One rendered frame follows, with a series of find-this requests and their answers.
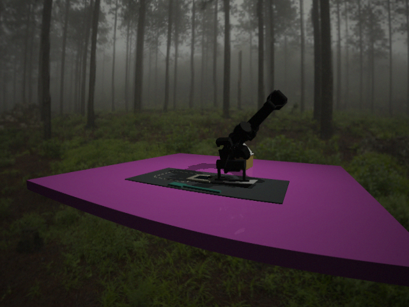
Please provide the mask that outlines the beige square tile with dark centre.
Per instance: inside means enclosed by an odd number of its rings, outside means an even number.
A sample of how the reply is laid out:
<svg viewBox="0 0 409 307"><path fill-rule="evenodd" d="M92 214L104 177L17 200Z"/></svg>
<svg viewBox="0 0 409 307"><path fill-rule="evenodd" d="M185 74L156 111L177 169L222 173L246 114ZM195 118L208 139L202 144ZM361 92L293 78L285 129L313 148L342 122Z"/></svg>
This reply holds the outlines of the beige square tile with dark centre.
<svg viewBox="0 0 409 307"><path fill-rule="evenodd" d="M218 176L211 176L211 175L194 175L193 177L186 178L186 180L191 180L191 181L197 181L197 182L212 182L214 181Z"/></svg>

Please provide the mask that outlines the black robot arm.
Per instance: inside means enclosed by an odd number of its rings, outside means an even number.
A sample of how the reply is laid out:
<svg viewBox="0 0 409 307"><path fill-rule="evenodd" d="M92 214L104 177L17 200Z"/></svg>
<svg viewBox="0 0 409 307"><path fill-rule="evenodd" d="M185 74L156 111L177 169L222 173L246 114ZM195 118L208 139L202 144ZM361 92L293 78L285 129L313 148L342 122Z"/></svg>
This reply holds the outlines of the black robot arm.
<svg viewBox="0 0 409 307"><path fill-rule="evenodd" d="M287 98L282 92L275 90L267 97L264 106L248 122L240 122L239 125L236 125L234 131L229 134L229 137L238 141L232 147L238 154L237 159L243 157L243 159L248 160L250 158L248 147L242 144L248 140L252 141L257 135L259 125L265 118L267 118L272 111L280 110L287 102Z"/></svg>

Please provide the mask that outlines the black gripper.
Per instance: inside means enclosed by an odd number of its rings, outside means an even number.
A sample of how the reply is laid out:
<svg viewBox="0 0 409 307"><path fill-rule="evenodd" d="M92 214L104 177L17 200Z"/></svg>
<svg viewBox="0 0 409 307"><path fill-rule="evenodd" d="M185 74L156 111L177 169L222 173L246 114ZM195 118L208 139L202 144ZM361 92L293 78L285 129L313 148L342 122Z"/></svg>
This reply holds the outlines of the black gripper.
<svg viewBox="0 0 409 307"><path fill-rule="evenodd" d="M229 159L235 160L235 157L238 157L236 150L233 150L232 148L233 145L237 142L237 140L231 139L230 137L217 138L217 147L220 147L220 145L224 145L223 149L219 150L222 168L225 168ZM240 172L240 170L241 169L224 169L224 173L227 174L228 172Z"/></svg>

